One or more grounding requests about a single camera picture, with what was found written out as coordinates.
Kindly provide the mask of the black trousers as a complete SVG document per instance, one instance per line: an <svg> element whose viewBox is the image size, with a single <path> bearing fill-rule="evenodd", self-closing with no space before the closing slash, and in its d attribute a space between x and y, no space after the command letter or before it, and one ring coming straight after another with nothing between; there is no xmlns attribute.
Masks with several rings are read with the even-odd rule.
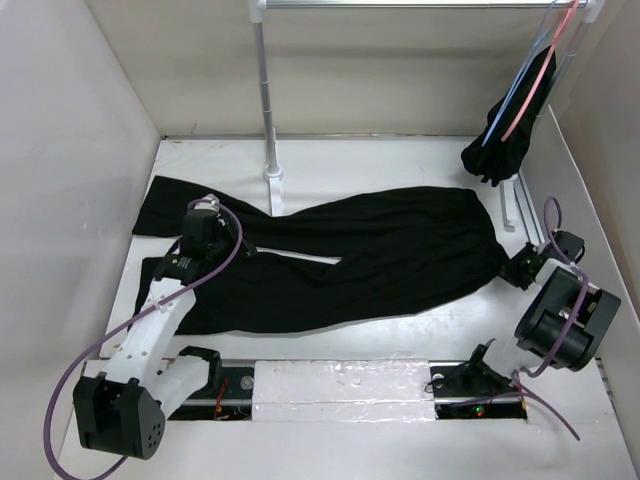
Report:
<svg viewBox="0 0 640 480"><path fill-rule="evenodd" d="M508 260L469 189L365 193L281 217L220 200L255 253L196 289L182 335L301 333L418 314L474 293Z"/></svg>

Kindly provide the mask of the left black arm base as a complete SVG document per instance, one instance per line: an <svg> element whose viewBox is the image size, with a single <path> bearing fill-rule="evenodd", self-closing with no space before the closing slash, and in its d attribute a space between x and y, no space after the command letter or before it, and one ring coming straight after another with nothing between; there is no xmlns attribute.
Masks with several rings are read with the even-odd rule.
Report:
<svg viewBox="0 0 640 480"><path fill-rule="evenodd" d="M220 388L192 394L170 417L172 421L242 421L252 417L254 362L223 361Z"/></svg>

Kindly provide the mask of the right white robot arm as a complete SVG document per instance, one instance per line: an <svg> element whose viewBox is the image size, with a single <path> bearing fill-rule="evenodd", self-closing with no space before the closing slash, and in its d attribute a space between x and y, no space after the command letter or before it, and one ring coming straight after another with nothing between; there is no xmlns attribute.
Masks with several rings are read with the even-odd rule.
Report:
<svg viewBox="0 0 640 480"><path fill-rule="evenodd" d="M517 374L536 378L549 368L577 372L595 356L621 300L579 269L585 252L582 238L556 230L546 244L526 244L500 268L499 277L513 287L540 287L514 336L517 347L542 363L533 371L520 367Z"/></svg>

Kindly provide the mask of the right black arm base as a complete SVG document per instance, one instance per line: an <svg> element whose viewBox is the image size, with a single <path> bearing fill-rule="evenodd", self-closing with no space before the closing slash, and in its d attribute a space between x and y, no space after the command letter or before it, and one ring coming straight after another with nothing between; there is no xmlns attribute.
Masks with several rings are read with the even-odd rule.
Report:
<svg viewBox="0 0 640 480"><path fill-rule="evenodd" d="M476 367L439 365L426 386L435 402L437 420L527 420L517 389L502 375Z"/></svg>

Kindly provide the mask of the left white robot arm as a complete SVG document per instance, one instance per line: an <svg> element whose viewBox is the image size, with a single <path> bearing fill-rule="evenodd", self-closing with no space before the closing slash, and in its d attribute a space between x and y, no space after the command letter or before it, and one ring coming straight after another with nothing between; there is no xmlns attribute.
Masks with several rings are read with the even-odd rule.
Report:
<svg viewBox="0 0 640 480"><path fill-rule="evenodd" d="M242 249L240 221L215 195L188 204L181 236L153 271L124 341L96 376L76 383L73 405L82 447L147 460L167 420L189 397L219 392L217 351L188 346L167 368L161 363L196 304L197 288L222 273Z"/></svg>

